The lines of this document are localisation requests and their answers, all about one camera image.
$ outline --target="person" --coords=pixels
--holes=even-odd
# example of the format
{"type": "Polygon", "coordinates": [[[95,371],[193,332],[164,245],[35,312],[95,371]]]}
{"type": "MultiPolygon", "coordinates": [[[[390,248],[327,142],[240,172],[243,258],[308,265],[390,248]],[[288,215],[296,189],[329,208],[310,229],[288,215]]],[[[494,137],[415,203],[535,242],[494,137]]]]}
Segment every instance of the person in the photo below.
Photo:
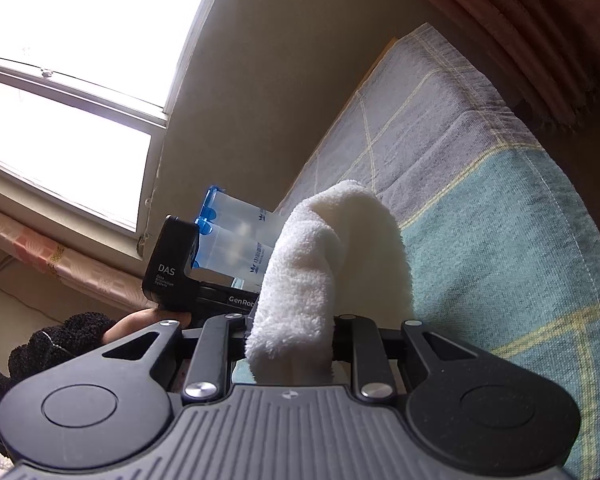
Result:
{"type": "Polygon", "coordinates": [[[0,373],[0,400],[10,388],[28,377],[163,319],[176,319],[187,326],[191,314],[148,308],[116,322],[104,314],[87,312],[71,316],[60,325],[38,330],[27,344],[18,346],[9,355],[9,377],[0,373]]]}

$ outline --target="hand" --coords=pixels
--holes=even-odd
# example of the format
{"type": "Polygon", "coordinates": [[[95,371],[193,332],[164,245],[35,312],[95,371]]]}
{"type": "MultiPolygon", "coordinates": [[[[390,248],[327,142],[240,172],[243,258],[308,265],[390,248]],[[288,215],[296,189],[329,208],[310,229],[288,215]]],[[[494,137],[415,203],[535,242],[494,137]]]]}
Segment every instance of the hand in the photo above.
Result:
{"type": "Polygon", "coordinates": [[[157,308],[138,310],[123,317],[107,330],[104,336],[102,336],[102,344],[107,345],[112,343],[117,339],[137,332],[163,319],[176,319],[184,328],[191,322],[191,314],[189,312],[170,312],[169,310],[159,310],[157,308]]]}

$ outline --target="metal screw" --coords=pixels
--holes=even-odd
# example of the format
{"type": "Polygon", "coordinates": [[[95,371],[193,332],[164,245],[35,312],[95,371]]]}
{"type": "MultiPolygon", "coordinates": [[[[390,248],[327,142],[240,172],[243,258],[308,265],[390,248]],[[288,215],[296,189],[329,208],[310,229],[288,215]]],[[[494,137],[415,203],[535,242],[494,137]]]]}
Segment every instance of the metal screw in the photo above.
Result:
{"type": "Polygon", "coordinates": [[[360,393],[369,399],[386,399],[394,393],[394,389],[385,383],[368,383],[360,388],[360,393]]]}
{"type": "Polygon", "coordinates": [[[299,396],[300,394],[298,392],[296,392],[295,390],[287,390],[285,393],[282,394],[282,396],[286,399],[286,400],[291,400],[291,399],[295,399],[297,396],[299,396]]]}
{"type": "Polygon", "coordinates": [[[207,397],[214,396],[217,391],[218,387],[215,384],[207,383],[206,381],[192,383],[184,389],[184,392],[194,399],[206,399],[207,397]]]}

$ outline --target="ridged gray surface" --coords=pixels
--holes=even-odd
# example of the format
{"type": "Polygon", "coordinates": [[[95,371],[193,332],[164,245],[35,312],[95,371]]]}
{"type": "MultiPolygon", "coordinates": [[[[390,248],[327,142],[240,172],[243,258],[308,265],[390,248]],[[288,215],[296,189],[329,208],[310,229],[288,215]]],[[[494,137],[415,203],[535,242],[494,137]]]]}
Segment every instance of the ridged gray surface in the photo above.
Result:
{"type": "MultiPolygon", "coordinates": [[[[5,480],[62,475],[28,466],[5,480]]],[[[184,410],[144,455],[73,480],[447,480],[453,471],[421,452],[394,410],[353,400],[342,386],[239,385],[231,396],[184,410]]],[[[566,480],[557,470],[526,477],[566,480]]]]}

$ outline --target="bright window light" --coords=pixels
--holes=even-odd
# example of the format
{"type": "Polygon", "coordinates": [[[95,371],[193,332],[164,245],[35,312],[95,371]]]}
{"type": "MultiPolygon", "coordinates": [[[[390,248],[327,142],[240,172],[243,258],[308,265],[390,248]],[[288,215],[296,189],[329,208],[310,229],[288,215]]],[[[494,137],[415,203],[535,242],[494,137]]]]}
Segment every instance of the bright window light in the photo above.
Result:
{"type": "Polygon", "coordinates": [[[0,0],[0,57],[164,106],[201,0],[0,0]]]}
{"type": "Polygon", "coordinates": [[[150,138],[0,83],[0,163],[133,231],[150,138]]]}

